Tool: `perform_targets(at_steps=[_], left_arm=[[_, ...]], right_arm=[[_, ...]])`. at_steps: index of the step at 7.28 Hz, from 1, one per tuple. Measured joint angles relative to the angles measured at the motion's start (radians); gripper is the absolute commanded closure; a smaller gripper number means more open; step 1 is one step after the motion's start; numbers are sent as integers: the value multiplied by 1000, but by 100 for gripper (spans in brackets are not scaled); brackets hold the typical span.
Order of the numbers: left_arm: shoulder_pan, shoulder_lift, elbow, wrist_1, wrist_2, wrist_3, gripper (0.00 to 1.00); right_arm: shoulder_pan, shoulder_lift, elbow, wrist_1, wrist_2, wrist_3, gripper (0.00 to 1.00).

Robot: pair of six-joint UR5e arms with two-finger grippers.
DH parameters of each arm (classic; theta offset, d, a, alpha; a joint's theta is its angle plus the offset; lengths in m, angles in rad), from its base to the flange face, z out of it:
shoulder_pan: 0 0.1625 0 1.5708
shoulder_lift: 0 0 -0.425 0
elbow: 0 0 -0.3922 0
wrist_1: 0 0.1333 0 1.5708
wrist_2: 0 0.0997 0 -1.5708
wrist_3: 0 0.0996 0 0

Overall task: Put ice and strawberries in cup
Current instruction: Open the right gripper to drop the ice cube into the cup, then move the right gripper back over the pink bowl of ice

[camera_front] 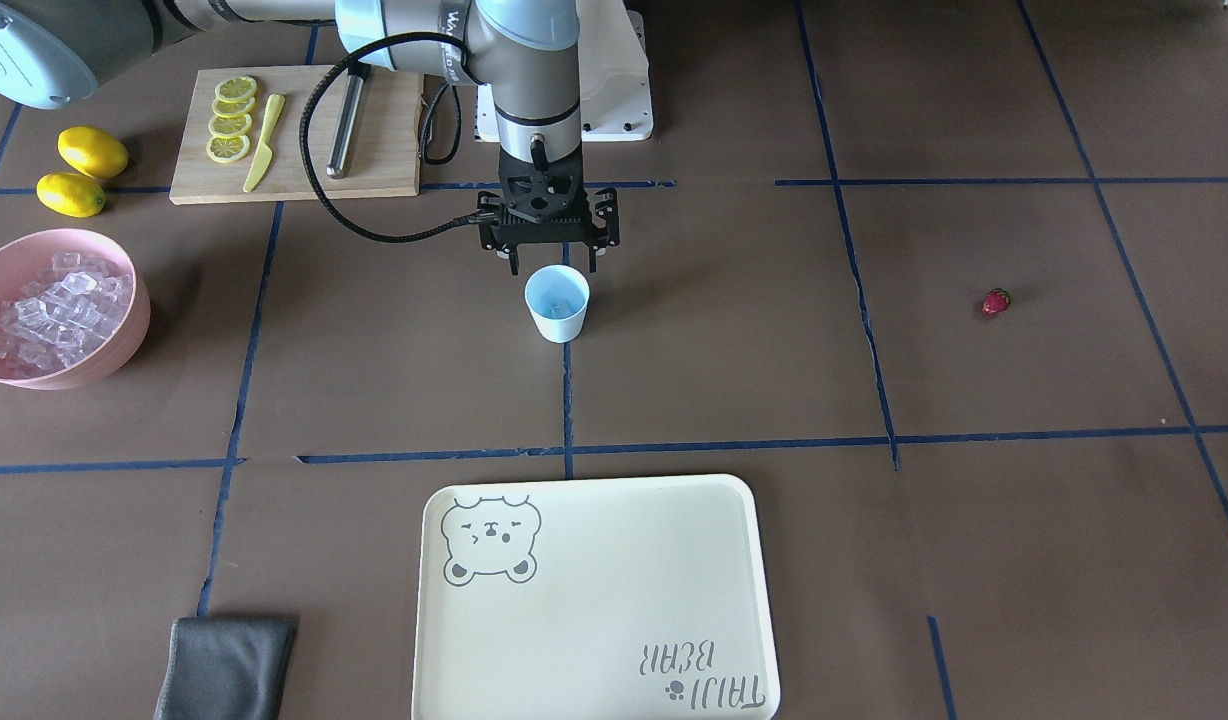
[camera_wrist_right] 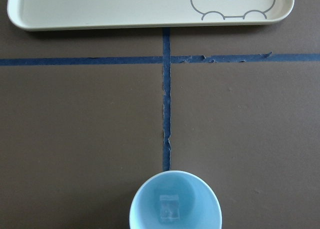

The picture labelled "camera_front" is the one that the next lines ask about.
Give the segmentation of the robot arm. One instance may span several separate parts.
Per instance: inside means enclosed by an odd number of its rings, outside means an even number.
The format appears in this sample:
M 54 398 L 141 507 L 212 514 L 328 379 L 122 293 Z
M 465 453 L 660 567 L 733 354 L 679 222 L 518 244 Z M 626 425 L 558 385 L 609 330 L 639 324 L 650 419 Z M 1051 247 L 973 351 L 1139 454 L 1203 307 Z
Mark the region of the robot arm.
M 262 22 L 338 28 L 346 55 L 300 113 L 298 154 L 313 195 L 350 232 L 413 243 L 474 225 L 483 249 L 513 272 L 523 245 L 582 243 L 596 263 L 620 242 L 616 190 L 588 197 L 585 184 L 573 1 L 0 1 L 0 95 L 65 108 L 167 45 Z M 483 190 L 472 214 L 418 233 L 350 222 L 323 190 L 308 135 L 322 96 L 355 64 L 490 87 L 501 190 Z

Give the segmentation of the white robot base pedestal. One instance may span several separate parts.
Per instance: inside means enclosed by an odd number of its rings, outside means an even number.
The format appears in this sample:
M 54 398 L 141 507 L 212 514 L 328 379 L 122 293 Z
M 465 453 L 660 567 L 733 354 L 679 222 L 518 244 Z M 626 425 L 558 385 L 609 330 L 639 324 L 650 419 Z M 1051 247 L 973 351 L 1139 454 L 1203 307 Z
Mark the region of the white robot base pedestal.
M 578 117 L 586 143 L 637 143 L 655 129 L 642 14 L 623 1 L 573 1 Z

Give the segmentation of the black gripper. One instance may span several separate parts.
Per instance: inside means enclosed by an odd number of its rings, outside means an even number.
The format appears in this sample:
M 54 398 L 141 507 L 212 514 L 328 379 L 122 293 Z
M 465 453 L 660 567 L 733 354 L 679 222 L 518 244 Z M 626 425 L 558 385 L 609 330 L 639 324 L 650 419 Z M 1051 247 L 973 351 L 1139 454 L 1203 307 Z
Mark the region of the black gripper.
M 620 214 L 613 187 L 596 192 L 591 200 L 585 184 L 585 155 L 578 147 L 564 158 L 542 160 L 535 154 L 515 158 L 499 152 L 500 192 L 481 190 L 476 197 L 476 225 L 481 249 L 508 260 L 510 273 L 519 273 L 519 249 L 537 243 L 581 243 L 588 269 L 597 258 L 620 245 Z

